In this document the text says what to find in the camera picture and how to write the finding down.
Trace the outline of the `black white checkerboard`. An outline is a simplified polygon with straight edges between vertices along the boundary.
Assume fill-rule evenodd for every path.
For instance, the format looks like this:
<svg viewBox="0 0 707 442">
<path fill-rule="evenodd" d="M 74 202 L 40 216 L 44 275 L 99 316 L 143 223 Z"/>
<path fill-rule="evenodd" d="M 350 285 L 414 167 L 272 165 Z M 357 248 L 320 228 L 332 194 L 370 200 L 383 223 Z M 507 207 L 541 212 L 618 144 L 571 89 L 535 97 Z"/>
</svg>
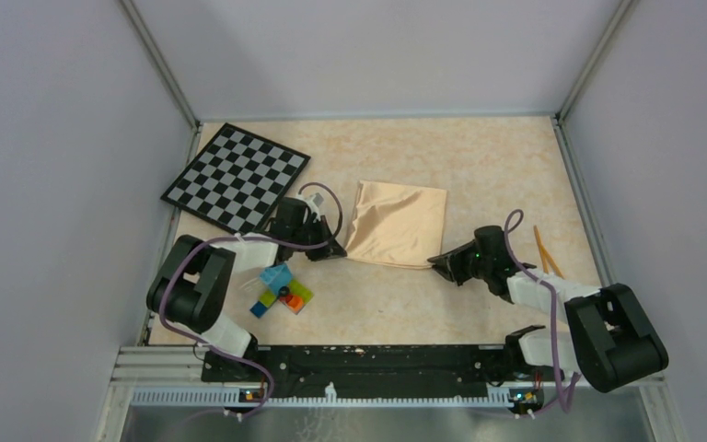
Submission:
<svg viewBox="0 0 707 442">
<path fill-rule="evenodd" d="M 224 231 L 263 228 L 311 156 L 224 124 L 161 200 Z"/>
</svg>

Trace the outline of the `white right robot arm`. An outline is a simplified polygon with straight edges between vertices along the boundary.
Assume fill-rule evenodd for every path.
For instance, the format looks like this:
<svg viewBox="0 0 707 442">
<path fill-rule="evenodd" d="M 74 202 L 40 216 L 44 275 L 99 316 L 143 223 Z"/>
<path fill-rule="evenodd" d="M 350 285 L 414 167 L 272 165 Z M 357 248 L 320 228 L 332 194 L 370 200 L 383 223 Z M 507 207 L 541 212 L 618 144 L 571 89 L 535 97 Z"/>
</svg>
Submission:
<svg viewBox="0 0 707 442">
<path fill-rule="evenodd" d="M 595 287 L 517 262 L 501 227 L 480 227 L 474 239 L 429 259 L 447 281 L 482 280 L 504 301 L 548 314 L 547 326 L 510 333 L 505 372 L 527 379 L 540 366 L 578 374 L 610 392 L 666 369 L 668 351 L 633 290 L 624 284 Z"/>
</svg>

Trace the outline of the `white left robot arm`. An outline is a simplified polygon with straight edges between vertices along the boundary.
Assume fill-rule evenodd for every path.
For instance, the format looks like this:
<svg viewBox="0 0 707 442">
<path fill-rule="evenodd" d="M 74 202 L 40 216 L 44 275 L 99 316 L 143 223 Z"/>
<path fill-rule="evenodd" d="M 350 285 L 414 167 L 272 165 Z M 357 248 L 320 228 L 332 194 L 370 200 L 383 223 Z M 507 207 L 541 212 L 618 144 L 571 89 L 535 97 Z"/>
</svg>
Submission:
<svg viewBox="0 0 707 442">
<path fill-rule="evenodd" d="M 313 262 L 342 258 L 319 193 L 283 198 L 264 234 L 237 234 L 231 241 L 204 244 L 183 235 L 176 240 L 146 295 L 147 308 L 159 318 L 225 352 L 224 370 L 236 380 L 252 378 L 258 356 L 255 337 L 223 311 L 232 276 L 247 276 L 239 290 L 254 293 L 250 312 L 261 318 L 276 303 L 299 313 L 312 292 L 288 267 L 297 251 Z"/>
</svg>

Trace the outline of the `colourful toy block pile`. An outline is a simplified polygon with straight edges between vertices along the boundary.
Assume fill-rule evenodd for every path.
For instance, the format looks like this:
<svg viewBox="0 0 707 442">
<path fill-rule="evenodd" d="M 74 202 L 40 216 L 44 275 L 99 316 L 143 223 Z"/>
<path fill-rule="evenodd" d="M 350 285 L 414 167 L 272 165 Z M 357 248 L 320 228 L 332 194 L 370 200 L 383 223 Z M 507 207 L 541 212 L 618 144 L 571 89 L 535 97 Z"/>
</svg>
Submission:
<svg viewBox="0 0 707 442">
<path fill-rule="evenodd" d="M 314 297 L 314 293 L 295 278 L 285 262 L 264 268 L 241 289 L 249 295 L 258 296 L 249 311 L 259 319 L 275 304 L 282 304 L 294 314 L 299 314 Z"/>
</svg>

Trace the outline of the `orange cloth napkin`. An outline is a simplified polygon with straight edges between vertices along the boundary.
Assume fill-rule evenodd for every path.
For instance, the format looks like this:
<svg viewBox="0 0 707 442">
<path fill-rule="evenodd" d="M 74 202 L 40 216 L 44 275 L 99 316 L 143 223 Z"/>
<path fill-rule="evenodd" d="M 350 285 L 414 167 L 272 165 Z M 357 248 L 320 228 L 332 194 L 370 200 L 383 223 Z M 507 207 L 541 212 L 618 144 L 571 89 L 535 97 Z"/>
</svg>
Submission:
<svg viewBox="0 0 707 442">
<path fill-rule="evenodd" d="M 447 191 L 361 180 L 344 246 L 353 261 L 427 269 L 441 253 Z"/>
</svg>

